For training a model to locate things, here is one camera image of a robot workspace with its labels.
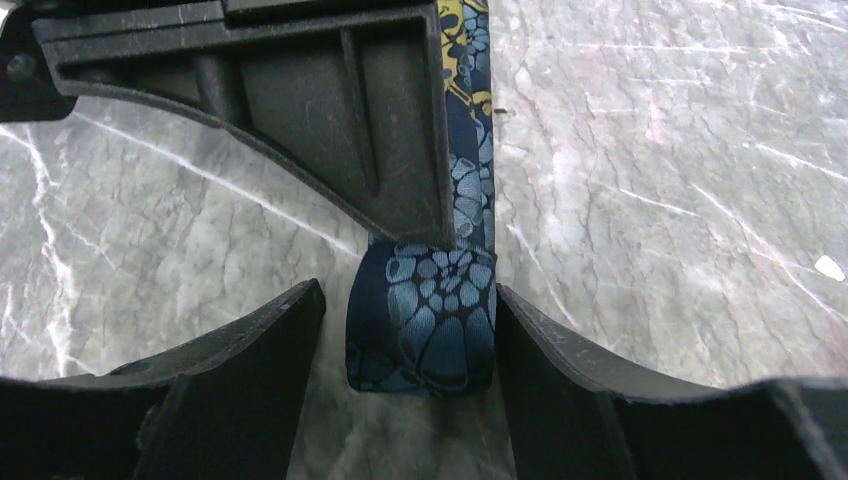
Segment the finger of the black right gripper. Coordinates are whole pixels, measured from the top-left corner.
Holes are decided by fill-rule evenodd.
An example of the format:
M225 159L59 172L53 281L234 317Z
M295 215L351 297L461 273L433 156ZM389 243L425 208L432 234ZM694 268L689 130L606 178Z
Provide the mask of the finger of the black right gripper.
M1 119L81 97L229 132L377 236L456 242L433 1L5 1Z

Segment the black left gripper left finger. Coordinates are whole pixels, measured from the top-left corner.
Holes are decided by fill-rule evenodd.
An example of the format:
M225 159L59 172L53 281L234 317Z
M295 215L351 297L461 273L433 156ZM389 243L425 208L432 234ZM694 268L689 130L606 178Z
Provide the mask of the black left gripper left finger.
M326 310L316 280L102 375L1 382L5 479L282 479Z

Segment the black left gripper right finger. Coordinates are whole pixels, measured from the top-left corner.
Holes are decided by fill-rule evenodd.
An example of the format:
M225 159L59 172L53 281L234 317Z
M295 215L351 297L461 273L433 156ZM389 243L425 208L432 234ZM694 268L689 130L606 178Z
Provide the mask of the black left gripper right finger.
M521 479L843 479L847 383L730 390L627 360L498 289L497 363Z

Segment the dark blue patterned tie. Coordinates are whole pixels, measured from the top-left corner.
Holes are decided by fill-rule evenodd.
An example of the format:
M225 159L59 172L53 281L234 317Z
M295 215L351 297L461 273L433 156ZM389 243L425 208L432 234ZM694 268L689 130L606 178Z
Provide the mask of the dark blue patterned tie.
M489 7L442 1L455 248L371 238L346 316L360 392L457 398L489 388L495 360L495 175Z

